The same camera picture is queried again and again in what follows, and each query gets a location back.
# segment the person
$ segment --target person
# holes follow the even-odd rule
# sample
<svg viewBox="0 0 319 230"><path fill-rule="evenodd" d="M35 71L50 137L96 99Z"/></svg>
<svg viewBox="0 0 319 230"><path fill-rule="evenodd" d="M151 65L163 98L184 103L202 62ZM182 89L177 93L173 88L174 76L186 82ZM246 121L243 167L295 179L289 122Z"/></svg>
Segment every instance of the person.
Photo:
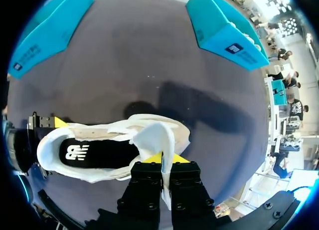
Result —
<svg viewBox="0 0 319 230"><path fill-rule="evenodd" d="M297 80L294 78L284 79L283 84L285 86L285 89L289 89L292 87L297 87L298 89L301 88L301 84L299 82L297 82Z"/></svg>
<svg viewBox="0 0 319 230"><path fill-rule="evenodd" d="M293 55L293 53L290 50L286 51L285 49L278 49L268 56L268 59L269 61L287 60L291 55Z"/></svg>
<svg viewBox="0 0 319 230"><path fill-rule="evenodd" d="M289 116L298 116L301 122L301 127L303 127L303 120L304 120L304 112L308 113L309 106L303 106L302 102L298 99L288 99L290 104L290 113Z"/></svg>
<svg viewBox="0 0 319 230"><path fill-rule="evenodd" d="M279 29L279 25L276 23L260 23L256 25L256 33L260 39L262 38L273 38L276 33L277 29Z"/></svg>
<svg viewBox="0 0 319 230"><path fill-rule="evenodd" d="M286 153L285 152L271 153L270 156L276 158L273 171L279 176L279 178L281 179L290 178L293 172L287 171L288 161L286 161ZM284 165L281 167L280 163L283 160L284 160Z"/></svg>
<svg viewBox="0 0 319 230"><path fill-rule="evenodd" d="M291 79L297 79L299 77L299 72L297 71L281 71L279 74L268 74L268 77L272 77L273 80L279 80L279 79L287 79L288 81L291 81Z"/></svg>

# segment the new balance logo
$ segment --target new balance logo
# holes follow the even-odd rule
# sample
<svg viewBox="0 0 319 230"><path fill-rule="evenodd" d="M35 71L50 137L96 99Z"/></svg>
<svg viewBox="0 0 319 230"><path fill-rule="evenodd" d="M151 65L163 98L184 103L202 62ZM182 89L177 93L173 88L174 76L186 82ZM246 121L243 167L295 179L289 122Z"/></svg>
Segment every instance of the new balance logo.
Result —
<svg viewBox="0 0 319 230"><path fill-rule="evenodd" d="M82 147L80 145L70 145L67 149L67 153L65 155L66 159L69 160L80 160L83 161L86 155L86 152L88 151L89 145L83 145Z"/></svg>

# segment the black cable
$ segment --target black cable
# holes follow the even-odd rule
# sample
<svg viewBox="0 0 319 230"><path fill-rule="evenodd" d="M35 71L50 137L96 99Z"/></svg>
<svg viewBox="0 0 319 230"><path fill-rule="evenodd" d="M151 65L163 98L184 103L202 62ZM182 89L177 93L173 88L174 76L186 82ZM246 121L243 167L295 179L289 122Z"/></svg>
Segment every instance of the black cable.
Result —
<svg viewBox="0 0 319 230"><path fill-rule="evenodd" d="M298 188L295 188L294 190L290 191L291 193L294 193L295 191L299 190L299 189L305 189L305 188L308 188L311 190L311 187L310 186L301 186L301 187L298 187Z"/></svg>

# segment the screw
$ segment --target screw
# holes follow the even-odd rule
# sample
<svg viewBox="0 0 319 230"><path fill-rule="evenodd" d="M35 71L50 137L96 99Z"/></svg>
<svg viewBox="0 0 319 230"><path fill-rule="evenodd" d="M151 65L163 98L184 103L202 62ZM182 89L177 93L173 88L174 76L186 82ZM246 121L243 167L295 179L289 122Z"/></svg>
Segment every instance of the screw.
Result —
<svg viewBox="0 0 319 230"><path fill-rule="evenodd" d="M118 205L123 205L124 203L124 199L118 199Z"/></svg>
<svg viewBox="0 0 319 230"><path fill-rule="evenodd" d="M195 179L194 181L196 184L201 184L201 179Z"/></svg>
<svg viewBox="0 0 319 230"><path fill-rule="evenodd" d="M185 207L183 206L183 204L177 204L177 205L176 205L176 210L182 211L182 210L184 210L184 209L185 209Z"/></svg>
<svg viewBox="0 0 319 230"><path fill-rule="evenodd" d="M181 185L181 182L178 181L178 180L174 180L174 184L175 184L175 185Z"/></svg>
<svg viewBox="0 0 319 230"><path fill-rule="evenodd" d="M155 210L157 209L157 206L153 203L149 203L149 210Z"/></svg>
<svg viewBox="0 0 319 230"><path fill-rule="evenodd" d="M207 199L206 200L206 205L207 206L213 206L214 205L214 200L213 199Z"/></svg>
<svg viewBox="0 0 319 230"><path fill-rule="evenodd" d="M274 211L274 219L279 219L281 218L282 214L280 211Z"/></svg>
<svg viewBox="0 0 319 230"><path fill-rule="evenodd" d="M272 203L265 203L264 207L265 207L266 210L269 210L269 209L271 209L273 207L273 204Z"/></svg>

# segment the box label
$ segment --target box label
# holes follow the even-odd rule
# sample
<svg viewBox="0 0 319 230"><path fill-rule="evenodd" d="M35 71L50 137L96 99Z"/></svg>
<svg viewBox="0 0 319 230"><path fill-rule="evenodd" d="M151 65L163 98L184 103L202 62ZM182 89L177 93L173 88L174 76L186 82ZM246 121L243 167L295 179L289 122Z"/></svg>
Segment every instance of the box label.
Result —
<svg viewBox="0 0 319 230"><path fill-rule="evenodd" d="M20 64L18 64L18 63L15 63L15 64L13 65L13 68L14 68L15 70L19 71L19 70L22 69L22 65L20 65Z"/></svg>
<svg viewBox="0 0 319 230"><path fill-rule="evenodd" d="M237 43L232 44L231 46L227 47L225 50L231 54L236 54L239 51L243 50L244 48Z"/></svg>

